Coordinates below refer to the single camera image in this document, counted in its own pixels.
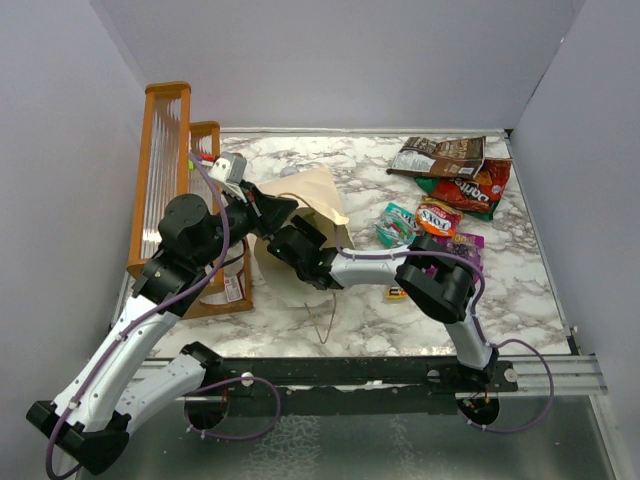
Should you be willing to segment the beige paper bag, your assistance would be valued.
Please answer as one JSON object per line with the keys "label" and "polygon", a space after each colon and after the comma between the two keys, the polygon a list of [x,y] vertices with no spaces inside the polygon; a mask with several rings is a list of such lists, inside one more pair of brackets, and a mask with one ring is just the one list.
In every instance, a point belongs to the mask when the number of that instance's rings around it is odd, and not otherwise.
{"label": "beige paper bag", "polygon": [[337,310],[337,283],[329,278],[330,249],[339,235],[353,245],[340,193],[329,168],[319,167],[263,183],[259,190],[296,207],[271,240],[252,241],[253,255],[270,294],[286,307],[305,310],[316,336],[329,338]]}

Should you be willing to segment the teal snack packet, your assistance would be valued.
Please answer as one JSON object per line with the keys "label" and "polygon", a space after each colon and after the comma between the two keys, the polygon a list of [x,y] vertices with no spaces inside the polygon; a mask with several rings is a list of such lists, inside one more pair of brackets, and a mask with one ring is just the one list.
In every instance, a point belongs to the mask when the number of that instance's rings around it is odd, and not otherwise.
{"label": "teal snack packet", "polygon": [[412,212],[388,203],[374,224],[375,233],[385,248],[409,245],[416,237],[425,233]]}

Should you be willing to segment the yellow candy packet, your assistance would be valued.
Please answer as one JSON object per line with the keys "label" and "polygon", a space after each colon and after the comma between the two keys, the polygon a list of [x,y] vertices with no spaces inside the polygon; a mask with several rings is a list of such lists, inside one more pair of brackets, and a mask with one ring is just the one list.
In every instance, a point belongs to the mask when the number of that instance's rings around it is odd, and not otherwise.
{"label": "yellow candy packet", "polygon": [[399,286],[390,286],[385,297],[390,300],[400,300],[408,297],[407,292]]}

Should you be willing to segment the orange snack packet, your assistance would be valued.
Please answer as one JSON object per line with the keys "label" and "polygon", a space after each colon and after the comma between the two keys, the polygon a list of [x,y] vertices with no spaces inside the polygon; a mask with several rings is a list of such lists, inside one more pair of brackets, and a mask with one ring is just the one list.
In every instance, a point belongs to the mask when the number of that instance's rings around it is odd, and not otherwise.
{"label": "orange snack packet", "polygon": [[440,237],[453,237],[461,223],[464,214],[448,204],[424,196],[416,209],[415,220],[428,234]]}

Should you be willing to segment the brown snack packet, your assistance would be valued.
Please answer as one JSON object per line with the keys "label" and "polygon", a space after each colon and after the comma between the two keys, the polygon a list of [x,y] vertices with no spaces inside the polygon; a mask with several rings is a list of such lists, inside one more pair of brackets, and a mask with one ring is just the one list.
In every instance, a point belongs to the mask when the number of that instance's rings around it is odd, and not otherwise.
{"label": "brown snack packet", "polygon": [[485,146],[484,136],[443,141],[410,137],[386,173],[412,178],[473,179],[484,166]]}

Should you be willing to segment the magenta snack packet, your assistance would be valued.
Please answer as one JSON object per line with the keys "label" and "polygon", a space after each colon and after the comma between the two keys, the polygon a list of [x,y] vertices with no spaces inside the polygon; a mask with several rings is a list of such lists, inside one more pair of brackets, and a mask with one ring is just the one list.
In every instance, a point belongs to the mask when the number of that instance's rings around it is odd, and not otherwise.
{"label": "magenta snack packet", "polygon": [[483,250],[485,247],[483,236],[456,233],[452,237],[434,236],[433,240],[444,247],[448,253],[464,258],[483,270]]}

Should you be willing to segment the red snack packet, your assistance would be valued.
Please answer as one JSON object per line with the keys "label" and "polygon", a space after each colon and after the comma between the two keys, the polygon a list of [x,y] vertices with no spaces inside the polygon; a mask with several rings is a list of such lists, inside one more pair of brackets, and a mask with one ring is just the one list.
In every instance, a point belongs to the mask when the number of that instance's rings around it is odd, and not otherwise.
{"label": "red snack packet", "polygon": [[439,180],[429,196],[461,211],[489,213],[502,198],[511,167],[510,159],[488,159],[473,179]]}

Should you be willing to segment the green crisps bag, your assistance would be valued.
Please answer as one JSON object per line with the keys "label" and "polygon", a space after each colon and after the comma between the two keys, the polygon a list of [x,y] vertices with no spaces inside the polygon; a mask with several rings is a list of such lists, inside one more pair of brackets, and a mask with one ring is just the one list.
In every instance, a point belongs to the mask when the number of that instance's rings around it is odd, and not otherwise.
{"label": "green crisps bag", "polygon": [[491,221],[500,204],[499,199],[491,200],[477,187],[470,188],[465,182],[459,186],[454,179],[417,178],[415,183],[428,197],[483,221]]}

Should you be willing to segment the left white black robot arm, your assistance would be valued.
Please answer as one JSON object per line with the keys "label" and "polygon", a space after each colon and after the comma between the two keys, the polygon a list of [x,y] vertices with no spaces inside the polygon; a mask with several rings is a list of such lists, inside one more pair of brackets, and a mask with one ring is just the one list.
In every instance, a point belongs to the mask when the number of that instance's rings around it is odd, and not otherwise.
{"label": "left white black robot arm", "polygon": [[222,267],[228,248],[248,234],[273,236],[297,206],[296,200],[266,195],[249,182],[241,182],[237,196],[217,214],[195,194],[167,204],[158,226],[159,249],[144,265],[113,329],[63,392],[35,402],[27,412],[27,420],[49,439],[50,478],[58,476],[55,449],[99,475],[121,456],[132,434],[173,400],[218,388],[220,369],[190,354],[179,355],[136,387],[129,383]]}

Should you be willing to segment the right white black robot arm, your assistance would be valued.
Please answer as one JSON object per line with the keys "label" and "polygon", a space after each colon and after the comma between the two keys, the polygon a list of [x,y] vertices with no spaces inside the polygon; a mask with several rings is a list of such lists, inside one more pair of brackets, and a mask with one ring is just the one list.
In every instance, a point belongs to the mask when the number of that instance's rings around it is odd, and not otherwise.
{"label": "right white black robot arm", "polygon": [[481,391],[494,381],[499,354],[486,339],[476,313],[486,288],[480,267],[450,253],[430,235],[377,251],[327,247],[326,241],[315,227],[295,216],[272,237],[267,251],[291,267],[298,280],[318,290],[359,285],[401,288],[427,317],[444,325],[456,349],[461,383]]}

